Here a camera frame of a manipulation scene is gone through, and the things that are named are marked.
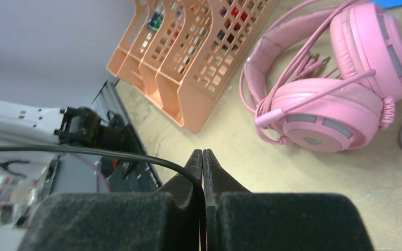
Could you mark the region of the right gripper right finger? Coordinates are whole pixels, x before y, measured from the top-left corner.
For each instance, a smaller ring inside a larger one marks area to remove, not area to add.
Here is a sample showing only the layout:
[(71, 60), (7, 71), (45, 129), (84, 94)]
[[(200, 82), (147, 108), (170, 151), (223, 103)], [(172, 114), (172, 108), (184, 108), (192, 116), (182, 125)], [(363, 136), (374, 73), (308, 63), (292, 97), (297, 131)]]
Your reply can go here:
[(373, 250), (352, 201), (337, 193), (252, 193), (203, 151), (208, 250)]

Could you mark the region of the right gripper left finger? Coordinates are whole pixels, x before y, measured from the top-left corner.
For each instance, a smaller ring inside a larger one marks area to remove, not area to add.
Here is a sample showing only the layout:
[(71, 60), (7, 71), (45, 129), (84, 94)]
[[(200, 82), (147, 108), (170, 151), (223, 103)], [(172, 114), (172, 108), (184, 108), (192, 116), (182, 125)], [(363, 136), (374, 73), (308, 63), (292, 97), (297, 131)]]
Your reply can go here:
[(202, 250), (200, 189), (176, 175), (153, 193), (60, 193), (37, 208), (19, 250)]

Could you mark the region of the pink wired headphones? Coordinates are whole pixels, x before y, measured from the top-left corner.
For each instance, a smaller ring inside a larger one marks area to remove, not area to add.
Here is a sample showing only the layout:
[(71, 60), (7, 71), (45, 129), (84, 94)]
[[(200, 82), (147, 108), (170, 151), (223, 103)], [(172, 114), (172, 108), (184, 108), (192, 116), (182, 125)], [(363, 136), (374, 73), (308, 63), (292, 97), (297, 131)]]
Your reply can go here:
[(244, 63), (255, 129), (277, 145), (321, 152), (358, 149), (387, 129), (402, 100), (402, 34), (371, 1), (281, 16)]

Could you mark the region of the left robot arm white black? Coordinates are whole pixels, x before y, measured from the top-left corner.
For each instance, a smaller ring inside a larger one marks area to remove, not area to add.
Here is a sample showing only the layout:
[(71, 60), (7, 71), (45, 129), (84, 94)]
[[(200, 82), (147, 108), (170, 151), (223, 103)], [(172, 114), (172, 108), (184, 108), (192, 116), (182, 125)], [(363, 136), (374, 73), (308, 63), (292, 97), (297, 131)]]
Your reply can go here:
[(0, 140), (117, 151), (124, 148), (127, 136), (117, 124), (103, 125), (102, 118), (87, 107), (43, 108), (0, 100)]

